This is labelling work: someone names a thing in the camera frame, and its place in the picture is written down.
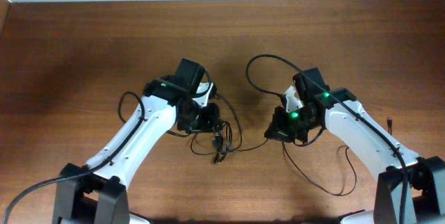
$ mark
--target black cable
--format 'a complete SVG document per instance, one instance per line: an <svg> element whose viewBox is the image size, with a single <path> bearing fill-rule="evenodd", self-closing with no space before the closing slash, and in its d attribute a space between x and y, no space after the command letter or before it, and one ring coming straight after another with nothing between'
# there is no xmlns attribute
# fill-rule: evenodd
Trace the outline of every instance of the black cable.
<svg viewBox="0 0 445 224"><path fill-rule="evenodd" d="M249 68L250 64L253 61L255 61L256 59L263 58L263 57L274 58L274 59L277 59L279 61L286 63L287 65L291 66L293 69L295 69L299 73L301 73L302 76L304 76L307 80L311 81L315 86L320 88L324 93L329 94L329 92L326 89L324 89L322 86L318 85L315 81L313 81L311 78L309 78L299 67L297 67L293 63L289 62L288 60L286 60L282 57L273 55L273 54L260 54L258 56L255 56L254 58L252 58L249 61L248 65L246 67L245 73L248 78L248 81L257 90L260 90L261 92L271 93L271 94L279 96L279 94L277 94L277 93L269 92L267 90L262 90L262 89L258 88L251 82L251 80L249 78L248 68ZM369 127L371 130L373 130L389 146L389 148L391 148L392 152L396 155L397 159L400 161L400 165L402 166L402 171L403 171L403 183L402 183L402 196L400 199L399 223L403 224L404 220L405 220L405 206L406 206L406 197L407 197L407 188L408 188L408 173L407 173L405 161L403 160L399 150L391 143L391 141L389 141L389 139L383 133L381 133L378 129L376 129L371 123L369 123L366 119L364 119L359 113L353 111L349 106L347 106L343 102L339 101L336 97L332 96L331 94L329 94L329 95L332 99L334 99L336 102L338 102L340 105L342 105L342 107L344 107L349 113L351 113L353 116L355 116L356 120L361 120L367 127Z"/></svg>
<svg viewBox="0 0 445 224"><path fill-rule="evenodd" d="M118 105L118 115L119 115L119 119L120 119L123 123L127 123L127 121L122 117L122 114L121 114L121 107L122 107L123 99L124 99L124 97L121 97L121 98L120 98L120 101L119 101L119 105ZM185 138L185 137L189 137L189 136L190 136L190 134L180 134L180 133L177 133L177 132L175 132L175 131L171 131L171 130L167 130L166 133L167 133L167 134L170 134L170 135L173 135L173 136L176 136L176 137L181 137L181 138Z"/></svg>
<svg viewBox="0 0 445 224"><path fill-rule="evenodd" d="M314 182L313 180L311 180L306 174L303 173L303 171L301 171L301 169L297 166L297 164L293 161L293 159L291 158L291 156L289 155L289 153L287 152L286 149L286 145L284 144L284 142L282 142L283 145L283 150L286 153L287 157L289 158L289 160L292 162L292 164L298 169L298 171L300 171L300 173L309 181L311 182L311 184L313 184L314 186L318 187L319 189L323 190L324 192L326 192L327 194L333 195L333 196L347 196L350 195L354 190L355 187L357 186L357 173L355 172L354 166L351 164L349 157L348 157L348 150L349 147L346 148L345 150L345 155L346 155L346 159L348 160L349 166L353 169L354 172L354 178L355 178L355 183L354 183L354 187L347 193L332 193L329 192L328 190L326 190L325 188L323 188L322 186L320 186L319 184L317 184L316 182Z"/></svg>
<svg viewBox="0 0 445 224"><path fill-rule="evenodd" d="M304 143L304 144L297 144L295 142L292 142L294 145L296 145L297 147L307 147L308 145L311 145L312 143L314 143L316 140L318 140L318 137L321 136L321 134L323 133L323 130L325 130L324 128L321 128L320 131L318 131L317 135L315 135L315 137L312 139L312 141L308 142L308 143Z"/></svg>
<svg viewBox="0 0 445 224"><path fill-rule="evenodd" d="M271 95L277 95L280 99L282 99L283 97L285 97L283 94L272 92L272 91L268 91L268 90L265 90L263 88L260 88L259 86L253 84L252 80L250 80L250 77L249 77L249 67L250 67L250 64L252 64L252 62L257 59L257 57L254 57L252 60L250 60L248 65L245 67L245 76L248 78L248 81L249 81L250 85L252 85L252 87L254 87L255 89L257 89L260 92L268 93L268 94L271 94Z"/></svg>
<svg viewBox="0 0 445 224"><path fill-rule="evenodd" d="M58 183L58 182L63 182L65 180L69 180L69 179L76 179L76 178L80 178L80 177L84 177L87 175L91 175L92 173L98 171L99 169L103 168L104 166L108 165L110 162L112 162L113 158L120 152L120 150L128 143L128 141L130 140L130 138L134 135L134 133L136 132L136 130L139 128L139 126L142 124L142 122L144 121L145 118L145 107L144 104L142 103L142 100L139 98L139 96L133 92L125 92L119 101L119 105L118 105L118 113L119 113L119 117L121 118L121 120L123 120L122 115L120 114L120 108L122 106L122 102L124 100L124 97L126 95L133 95L137 100L138 103L140 104L140 108L141 108L141 114L139 117L139 121L136 123L136 125L134 126L134 128L130 131L130 133L128 134L128 136L124 139L124 141L119 145L119 147L110 155L108 156L103 162L101 162L98 166L95 166L94 168L91 168L87 171L85 171L84 173L80 173L78 175L71 175L71 176L64 176L64 177L57 177L57 178L53 178L53 179L48 179L46 181L43 182L39 182L33 186L28 187L27 189L23 190L19 195L17 195L14 200L8 205L8 207L5 210L5 214L3 215L3 220L2 223L6 224L8 222L9 219L9 215L11 214L11 211L13 210L13 207L23 198L25 197L27 194L29 194L30 192L39 189L43 186L47 186L50 184L54 184L54 183Z"/></svg>
<svg viewBox="0 0 445 224"><path fill-rule="evenodd" d="M219 151L219 152L199 153L199 152L195 152L195 150L193 149L193 141L196 139L196 136L197 136L197 134L195 134L193 136L192 141L190 142L190 149L192 150L193 154L196 154L196 155L224 154L224 153L228 153L228 152L246 152L246 151L257 149L257 148L261 147L262 145L266 144L269 141L269 139L266 139L266 141L264 141L263 143L259 144L258 146L247 148L247 149L244 149L244 150L228 150L228 151Z"/></svg>
<svg viewBox="0 0 445 224"><path fill-rule="evenodd" d="M180 133L177 133L177 132L171 131L171 130L167 130L166 133L170 134L170 135L173 135L173 136L176 136L176 137L181 137L181 138L185 138L185 137L189 137L190 136L190 134L180 134Z"/></svg>
<svg viewBox="0 0 445 224"><path fill-rule="evenodd" d="M217 93L216 94L218 96L219 99L222 99L224 103L226 103L226 105L229 107L230 111L232 112L232 115L235 118L235 122L236 122L236 126L238 127L238 131L239 131L239 144L237 147L235 147L233 150L237 150L240 148L240 146L243 144L243 129L241 128L241 123L239 122L238 116L236 115L235 109L234 107L230 104L230 102L226 99L226 97L224 97L223 95Z"/></svg>
<svg viewBox="0 0 445 224"><path fill-rule="evenodd" d="M239 122L239 119L238 119L238 116L237 116L237 114L235 112L235 109L229 103L229 101L226 99L226 97L224 97L223 95L217 93L216 97L222 99L224 101L224 103L226 103L226 105L229 107L230 111L232 112L232 114L233 114L233 116L235 118L236 124L238 126L238 130L239 130L239 134L240 134L240 142L239 142L238 146L235 147L234 149L227 148L227 144L226 144L226 150L225 151L199 153L199 152L196 152L193 149L193 142L195 141L197 135L199 134L199 133L196 133L193 136L192 141L190 143L190 149L191 149L193 154L196 154L196 155L214 155L214 154L227 154L227 153L230 153L230 152L246 152L246 151L257 149L257 148L261 147L262 145L264 145L264 144L266 144L268 142L268 139L266 139L266 141L264 141L262 144L260 144L258 146L250 147L250 148L247 148L247 149L244 149L244 150L239 150L240 146L243 144L243 130L241 128L241 124ZM229 143L228 146L230 147L230 145L232 145L232 128L230 127L230 124L228 122L225 122L225 123L226 123L226 126L227 126L227 128L226 128L226 141L227 141L227 143Z"/></svg>
<svg viewBox="0 0 445 224"><path fill-rule="evenodd" d="M233 131L232 131L232 127L230 126L230 122L225 121L223 122L222 125L222 129L225 128L225 151L229 151L230 148L232 148L232 141L233 141ZM222 151L223 150L223 143L224 143L224 137L222 135L222 131L219 131L218 133L215 133L215 139L212 141L213 142L213 146L215 146L216 151ZM225 152L224 154L216 154L215 158L213 159L213 164L217 164L219 162L223 162L225 160L225 157L227 156L227 152Z"/></svg>

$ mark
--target wooden table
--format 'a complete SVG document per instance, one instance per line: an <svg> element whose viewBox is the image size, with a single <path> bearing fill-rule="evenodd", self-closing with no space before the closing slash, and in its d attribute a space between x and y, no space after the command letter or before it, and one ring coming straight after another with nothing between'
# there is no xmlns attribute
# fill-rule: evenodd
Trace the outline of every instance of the wooden table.
<svg viewBox="0 0 445 224"><path fill-rule="evenodd" d="M16 3L0 37L0 212L21 190L96 154L122 126L121 94L141 93L145 83L173 73L180 58L205 66L234 105L243 147L260 144L280 104L245 78L247 62L262 53L318 67L331 88L347 87L379 124L392 117L404 145L445 158L445 0ZM295 72L264 60L251 74L259 86L283 93ZM135 106L125 102L124 115ZM358 186L337 198L299 175L279 142L212 166L212 157L191 153L189 141L163 136L154 146L129 188L132 211L300 221L373 208L376 182L352 153ZM199 143L197 150L212 151L210 135ZM338 192L353 185L341 145L325 133L289 151L314 181ZM48 186L28 195L10 223L48 223L54 192Z"/></svg>

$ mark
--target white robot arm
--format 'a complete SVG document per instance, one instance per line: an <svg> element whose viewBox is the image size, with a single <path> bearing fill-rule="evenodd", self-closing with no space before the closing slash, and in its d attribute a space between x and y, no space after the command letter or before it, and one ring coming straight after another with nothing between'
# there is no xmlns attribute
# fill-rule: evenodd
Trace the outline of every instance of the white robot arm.
<svg viewBox="0 0 445 224"><path fill-rule="evenodd" d="M201 83L204 73L209 81ZM208 103L215 93L204 68L185 59L175 75L149 83L140 104L114 138L83 168L68 164L62 170L61 176L70 176L109 161L87 177L58 183L53 224L148 224L146 218L128 210L131 179L154 144L175 123L188 134L221 130L218 106ZM97 202L84 197L91 191L99 191Z"/></svg>
<svg viewBox="0 0 445 224"><path fill-rule="evenodd" d="M247 76L249 65L259 57L277 58L289 64L279 56L257 56L249 62ZM299 146L305 146L315 140L308 142L309 130L322 126L322 130L338 136L364 163L378 182L375 209L344 216L341 224L445 223L445 163L439 157L423 159L402 145L366 113L350 91L330 90L318 68L302 71L293 67L300 72L293 77L296 90L291 86L283 95L256 87L248 76L257 90L278 95L283 104L275 108L264 136L287 143L298 140L303 142ZM295 98L296 91L301 100ZM422 196L412 199L411 190L403 192L404 183L422 190Z"/></svg>

